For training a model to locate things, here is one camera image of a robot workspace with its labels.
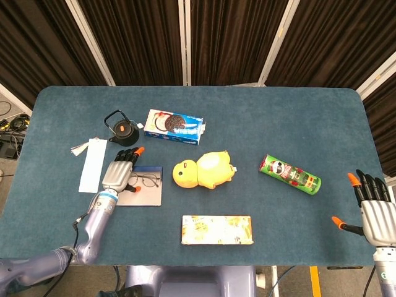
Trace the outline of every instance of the curtain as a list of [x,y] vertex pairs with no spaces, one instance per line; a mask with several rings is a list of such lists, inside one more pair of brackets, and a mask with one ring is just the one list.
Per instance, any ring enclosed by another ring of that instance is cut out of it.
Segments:
[[301,0],[269,86],[357,89],[396,51],[396,1]]
[[80,0],[116,85],[182,85],[177,0]]
[[287,0],[191,0],[193,85],[257,82]]
[[49,85],[105,85],[64,1],[0,1],[0,82],[30,108]]
[[382,170],[396,176],[396,74],[364,100]]

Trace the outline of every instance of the cookie box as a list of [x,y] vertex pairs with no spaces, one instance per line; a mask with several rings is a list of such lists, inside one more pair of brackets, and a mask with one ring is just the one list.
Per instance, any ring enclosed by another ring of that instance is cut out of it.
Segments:
[[183,215],[182,244],[253,244],[248,215]]
[[198,145],[200,136],[205,131],[203,120],[185,114],[150,110],[144,135]]

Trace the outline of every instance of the white card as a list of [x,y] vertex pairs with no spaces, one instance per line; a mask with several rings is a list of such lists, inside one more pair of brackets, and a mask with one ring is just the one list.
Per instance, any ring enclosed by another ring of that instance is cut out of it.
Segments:
[[90,139],[84,168],[81,174],[79,192],[97,193],[101,168],[106,152],[106,139]]

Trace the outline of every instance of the yellow toy duck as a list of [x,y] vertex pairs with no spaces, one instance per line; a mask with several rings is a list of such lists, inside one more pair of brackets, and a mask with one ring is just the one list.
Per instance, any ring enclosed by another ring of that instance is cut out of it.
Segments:
[[173,179],[181,187],[198,185],[215,189],[219,184],[231,181],[236,168],[230,164],[228,152],[206,153],[196,162],[184,160],[173,168]]

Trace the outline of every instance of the oreo box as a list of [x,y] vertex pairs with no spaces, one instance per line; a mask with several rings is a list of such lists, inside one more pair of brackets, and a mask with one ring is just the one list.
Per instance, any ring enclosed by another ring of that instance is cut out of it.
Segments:
[[205,131],[203,120],[185,114],[150,110],[144,135],[198,145],[200,136]]

